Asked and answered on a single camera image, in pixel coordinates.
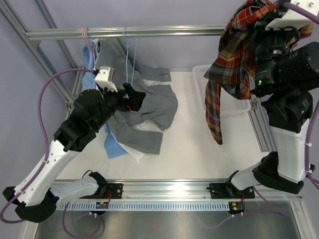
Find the plaid shirt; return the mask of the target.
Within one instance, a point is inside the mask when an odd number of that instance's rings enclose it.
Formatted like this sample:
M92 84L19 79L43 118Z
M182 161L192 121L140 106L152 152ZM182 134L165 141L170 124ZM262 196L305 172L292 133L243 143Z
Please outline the plaid shirt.
M206 71L206 122L214 140L222 144L220 97L221 90L238 100L248 100L249 77L255 75L254 55L247 50L253 25L262 20L276 5L269 0L247 0L234 13L222 32L218 57Z

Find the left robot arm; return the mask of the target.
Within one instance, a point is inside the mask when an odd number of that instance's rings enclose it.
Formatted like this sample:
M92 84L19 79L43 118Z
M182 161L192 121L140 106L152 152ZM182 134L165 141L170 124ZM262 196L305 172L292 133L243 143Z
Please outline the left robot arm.
M68 202L108 195L108 182L98 172L64 186L52 184L67 164L96 138L116 111L139 111L145 96L129 83L115 91L107 88L83 91L75 100L69 118L54 134L44 157L19 185L6 187L2 193L9 204L16 205L19 221L40 223Z

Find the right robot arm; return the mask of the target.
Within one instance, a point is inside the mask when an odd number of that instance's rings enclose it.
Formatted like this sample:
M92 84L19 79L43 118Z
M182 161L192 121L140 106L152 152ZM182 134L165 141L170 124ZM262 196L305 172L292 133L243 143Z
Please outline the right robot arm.
M276 151L227 179L224 190L232 198L256 185L297 194L307 172L314 168L305 161L305 146L314 115L310 90L319 86L319 44L311 42L293 50L302 36L302 26L288 22L277 27L274 22L279 18L278 13L268 13L256 22L249 43L254 49L256 67L252 93L259 98L268 96L262 106Z

